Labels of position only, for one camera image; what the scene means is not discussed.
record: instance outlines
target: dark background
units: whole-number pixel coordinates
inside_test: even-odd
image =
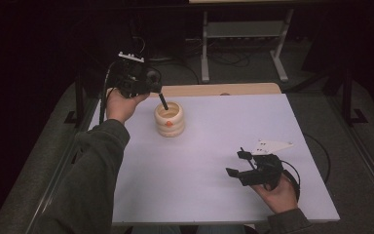
[[[57,101],[78,74],[84,77],[87,93],[96,97],[115,52],[137,46],[131,35],[180,57],[184,38],[201,36],[201,13],[197,12],[144,12],[133,19],[130,13],[95,16],[59,11],[111,2],[120,4],[0,0],[0,208]],[[320,72],[341,63],[374,98],[374,2],[298,10],[288,40],[303,37],[314,40],[305,69]]]

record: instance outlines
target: hand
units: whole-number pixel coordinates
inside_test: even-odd
[[[275,214],[297,209],[296,193],[290,180],[281,175],[278,186],[269,191],[263,185],[250,186]]]
[[[125,98],[117,89],[113,89],[111,93],[110,91],[111,89],[107,91],[107,94],[109,94],[106,108],[107,119],[116,119],[123,125],[130,119],[138,104],[150,96],[150,94],[145,94]]]

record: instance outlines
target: small wooden container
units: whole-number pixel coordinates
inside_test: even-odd
[[[177,137],[185,128],[184,110],[181,105],[175,101],[167,102],[168,110],[159,104],[154,111],[157,131],[163,137]]]

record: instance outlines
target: gray sleeve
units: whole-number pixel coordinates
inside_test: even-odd
[[[39,217],[35,233],[110,232],[117,174],[130,135],[120,122],[107,120],[76,139],[82,157]]]
[[[300,209],[269,216],[268,220],[271,234],[308,233],[312,226]]]

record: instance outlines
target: person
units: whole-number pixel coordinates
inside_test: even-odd
[[[51,204],[39,216],[34,233],[110,233],[115,185],[124,149],[130,140],[125,123],[138,104],[148,97],[147,94],[124,98],[118,90],[112,90],[106,106],[107,120],[76,135],[80,159],[62,180]],[[284,175],[272,191],[262,185],[251,188],[275,213],[268,217],[270,233],[289,233],[311,226],[298,208],[292,184]],[[132,233],[165,233],[165,228],[157,228],[160,230],[134,228]],[[244,233],[244,230],[237,225],[200,226],[198,230],[198,233],[211,232]]]

